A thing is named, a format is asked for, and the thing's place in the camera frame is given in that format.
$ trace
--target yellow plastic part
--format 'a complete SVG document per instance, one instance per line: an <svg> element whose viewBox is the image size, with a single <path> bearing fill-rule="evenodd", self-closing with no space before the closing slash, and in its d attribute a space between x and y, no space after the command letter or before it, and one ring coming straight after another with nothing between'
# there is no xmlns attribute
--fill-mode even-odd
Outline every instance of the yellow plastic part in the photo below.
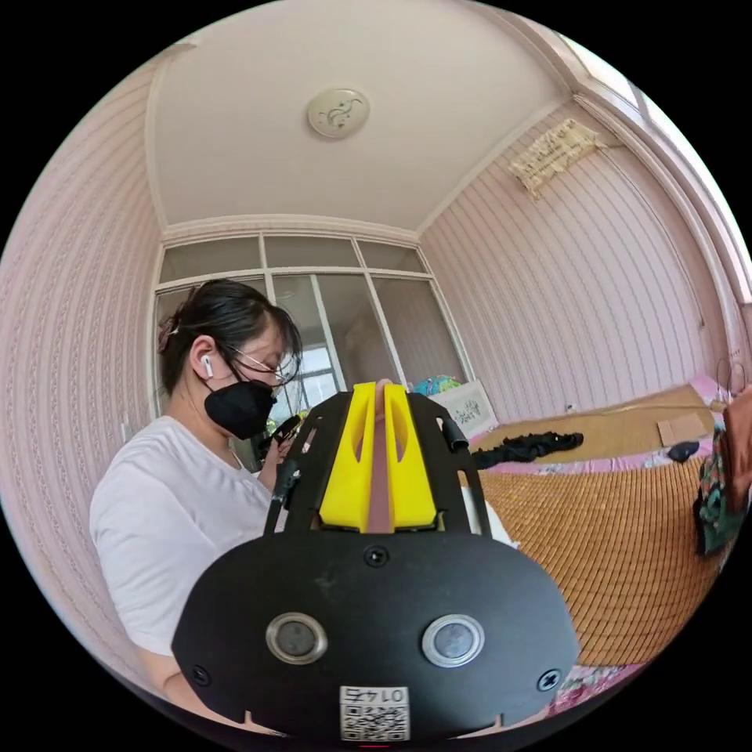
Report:
<svg viewBox="0 0 752 752"><path fill-rule="evenodd" d="M319 515L324 525L365 533L374 470L376 384L356 384ZM363 446L358 459L358 446Z"/></svg>
<svg viewBox="0 0 752 752"><path fill-rule="evenodd" d="M386 385L384 408L392 532L402 528L431 526L436 520L436 505L403 386ZM403 450L401 459L398 443Z"/></svg>

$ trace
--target white t-shirt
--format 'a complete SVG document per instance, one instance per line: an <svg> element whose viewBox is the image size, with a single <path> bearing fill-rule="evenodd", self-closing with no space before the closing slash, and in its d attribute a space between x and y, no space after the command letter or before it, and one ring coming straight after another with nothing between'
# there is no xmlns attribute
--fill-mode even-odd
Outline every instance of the white t-shirt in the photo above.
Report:
<svg viewBox="0 0 752 752"><path fill-rule="evenodd" d="M463 495L478 533L469 492ZM262 535L270 501L254 475L228 465L172 418L158 418L123 446L96 488L89 531L117 614L136 645L172 655L198 578L231 548ZM493 537L514 545L486 508Z"/></svg>

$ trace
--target ear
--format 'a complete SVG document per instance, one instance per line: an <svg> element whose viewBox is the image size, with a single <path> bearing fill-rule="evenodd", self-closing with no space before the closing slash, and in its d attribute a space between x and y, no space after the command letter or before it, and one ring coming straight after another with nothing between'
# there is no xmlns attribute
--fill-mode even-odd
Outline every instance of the ear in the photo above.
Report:
<svg viewBox="0 0 752 752"><path fill-rule="evenodd" d="M193 344L190 346L190 351L188 352L188 364L199 379L206 381L206 370L201 362L201 358L209 356L212 361L212 368L214 369L214 376L216 378L219 375L217 367L220 362L220 358L218 358L217 355L217 345L214 338L202 334L201 336L196 337L196 339L193 340Z"/></svg>

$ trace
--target screw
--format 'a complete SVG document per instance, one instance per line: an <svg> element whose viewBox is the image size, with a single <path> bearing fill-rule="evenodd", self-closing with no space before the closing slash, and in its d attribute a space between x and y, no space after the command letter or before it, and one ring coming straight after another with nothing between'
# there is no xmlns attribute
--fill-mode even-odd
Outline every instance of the screw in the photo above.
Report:
<svg viewBox="0 0 752 752"><path fill-rule="evenodd" d="M369 546L363 558L369 566L383 566L389 561L389 552L383 546Z"/></svg>
<svg viewBox="0 0 752 752"><path fill-rule="evenodd" d="M191 672L193 683L199 687L208 687L212 683L212 677L209 676L208 671L201 666L194 666Z"/></svg>
<svg viewBox="0 0 752 752"><path fill-rule="evenodd" d="M538 692L549 692L556 687L561 678L562 672L556 668L546 671L546 673L538 679Z"/></svg>

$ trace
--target sticker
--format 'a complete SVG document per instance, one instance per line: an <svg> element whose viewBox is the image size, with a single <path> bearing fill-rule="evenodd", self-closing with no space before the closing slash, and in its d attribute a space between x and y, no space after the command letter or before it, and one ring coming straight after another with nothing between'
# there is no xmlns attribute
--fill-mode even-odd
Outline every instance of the sticker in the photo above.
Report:
<svg viewBox="0 0 752 752"><path fill-rule="evenodd" d="M407 687L340 687L340 735L346 742L410 738Z"/></svg>

